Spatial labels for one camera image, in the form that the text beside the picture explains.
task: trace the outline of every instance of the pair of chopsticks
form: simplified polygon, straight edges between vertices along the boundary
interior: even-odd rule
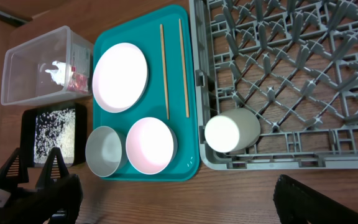
[[[181,65],[183,70],[183,84],[185,89],[185,104],[186,104],[186,117],[190,117],[189,112],[189,96],[187,91],[187,76],[186,76],[186,64],[185,64],[185,49],[183,44],[183,31],[181,28],[181,19],[179,19],[179,33],[180,33],[180,50],[181,50]],[[167,65],[165,63],[165,42],[163,25],[160,24],[161,35],[161,51],[162,51],[162,69],[164,76],[164,91],[165,91],[165,107],[167,108],[167,119],[169,119],[169,102],[168,102],[168,83],[167,83]]]

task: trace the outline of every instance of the transparent bin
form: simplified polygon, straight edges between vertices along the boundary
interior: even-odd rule
[[[91,94],[93,44],[55,29],[6,52],[2,105],[46,105]]]

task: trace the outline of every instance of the teal tray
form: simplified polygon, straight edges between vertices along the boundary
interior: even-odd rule
[[[182,21],[185,44],[190,118],[186,118],[185,110],[179,19]],[[167,63],[170,107],[169,120],[167,120],[165,110],[160,24],[163,24],[165,38],[165,60]],[[133,107],[122,113],[108,113],[101,109],[95,99],[93,99],[93,129],[100,126],[109,126],[126,135],[131,126],[139,119],[154,117],[162,120],[175,132],[178,139],[178,150],[172,162],[159,174],[141,174],[128,162],[112,176],[103,179],[184,181],[192,178],[198,170],[200,155],[198,148],[193,57],[191,55],[190,31],[186,11],[181,6],[167,6],[103,32],[94,45],[94,67],[107,49],[121,42],[128,42],[138,46],[145,55],[149,69],[147,87],[140,100]]]

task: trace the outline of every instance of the black tray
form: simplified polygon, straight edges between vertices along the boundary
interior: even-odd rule
[[[64,109],[75,109],[74,162],[72,164],[66,164],[66,166],[70,167],[85,162],[86,107],[78,103],[66,102],[26,110],[23,113],[20,148],[22,149],[24,162],[27,167],[43,166],[43,164],[36,164],[34,162],[35,120],[37,115]]]

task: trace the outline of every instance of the cup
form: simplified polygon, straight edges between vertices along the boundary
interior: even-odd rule
[[[85,157],[91,171],[100,177],[108,177],[122,168],[128,158],[126,137],[113,128],[101,126],[93,130],[85,147]]]
[[[237,108],[211,118],[204,133],[212,149],[226,153],[255,144],[260,135],[260,124],[251,111]]]

